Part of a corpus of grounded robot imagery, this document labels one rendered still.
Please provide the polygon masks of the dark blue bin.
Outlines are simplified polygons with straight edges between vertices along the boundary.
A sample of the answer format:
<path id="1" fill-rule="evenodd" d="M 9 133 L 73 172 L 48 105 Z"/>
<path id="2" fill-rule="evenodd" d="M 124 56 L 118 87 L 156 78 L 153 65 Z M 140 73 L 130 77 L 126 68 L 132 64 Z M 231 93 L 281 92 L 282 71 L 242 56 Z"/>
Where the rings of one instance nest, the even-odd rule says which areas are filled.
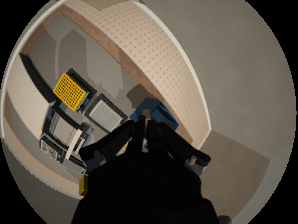
<path id="1" fill-rule="evenodd" d="M 129 117 L 131 120 L 138 122 L 139 115 L 143 115 L 143 109 L 150 109 L 150 115 L 153 117 L 153 121 L 166 123 L 174 131 L 179 126 L 176 119 L 169 112 L 166 106 L 160 100 L 146 97 L 145 100 L 138 106 L 138 108 Z"/>

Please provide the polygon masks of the grey bench mat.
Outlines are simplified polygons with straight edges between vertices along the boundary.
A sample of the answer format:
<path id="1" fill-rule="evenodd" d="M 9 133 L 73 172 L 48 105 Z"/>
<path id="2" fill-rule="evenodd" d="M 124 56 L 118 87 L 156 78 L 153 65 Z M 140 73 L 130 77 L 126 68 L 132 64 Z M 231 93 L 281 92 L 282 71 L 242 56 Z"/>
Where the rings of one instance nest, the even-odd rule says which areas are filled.
<path id="1" fill-rule="evenodd" d="M 129 117 L 132 113 L 146 97 L 150 97 L 103 47 L 62 13 L 40 32 L 27 50 L 26 56 L 38 77 L 58 100 L 55 107 L 78 127 L 81 123 L 85 124 L 81 133 L 85 141 L 80 148 L 107 135 L 84 116 L 101 93 L 128 117 L 124 122 L 131 120 Z M 53 93 L 58 80 L 70 68 L 96 90 L 81 114 L 74 112 Z M 78 174 L 42 151 L 39 140 L 28 130 L 11 99 L 8 119 L 13 122 L 10 124 L 22 142 L 49 167 L 77 182 L 84 175 L 88 176 L 85 174 L 87 169 L 82 175 Z"/>

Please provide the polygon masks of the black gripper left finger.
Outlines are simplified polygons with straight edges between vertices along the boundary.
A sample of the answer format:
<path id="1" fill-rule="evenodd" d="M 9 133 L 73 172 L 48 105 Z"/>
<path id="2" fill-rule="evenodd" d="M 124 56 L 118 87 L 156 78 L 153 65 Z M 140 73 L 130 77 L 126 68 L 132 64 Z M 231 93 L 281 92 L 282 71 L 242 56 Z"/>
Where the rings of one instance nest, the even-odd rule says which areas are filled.
<path id="1" fill-rule="evenodd" d="M 143 148 L 146 119 L 146 109 L 143 109 L 143 115 L 139 115 L 138 122 L 127 120 L 99 141 L 80 148 L 78 152 L 86 169 L 91 172 L 93 169 L 112 160 L 129 141 L 117 169 L 122 180 L 131 181 L 135 179 L 140 152 Z"/>

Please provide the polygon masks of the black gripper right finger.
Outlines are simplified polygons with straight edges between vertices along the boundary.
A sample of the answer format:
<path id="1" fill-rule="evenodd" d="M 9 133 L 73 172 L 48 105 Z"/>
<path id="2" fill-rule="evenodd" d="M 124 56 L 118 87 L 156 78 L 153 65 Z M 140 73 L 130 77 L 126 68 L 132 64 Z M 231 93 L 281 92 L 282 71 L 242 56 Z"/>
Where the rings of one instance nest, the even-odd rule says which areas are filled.
<path id="1" fill-rule="evenodd" d="M 183 166 L 200 176 L 209 164 L 210 156 L 190 145 L 166 123 L 156 124 L 150 110 L 146 109 L 146 114 L 147 147 L 148 152 L 153 152 L 157 178 L 162 182 L 169 182 L 177 172 L 169 153 Z"/>

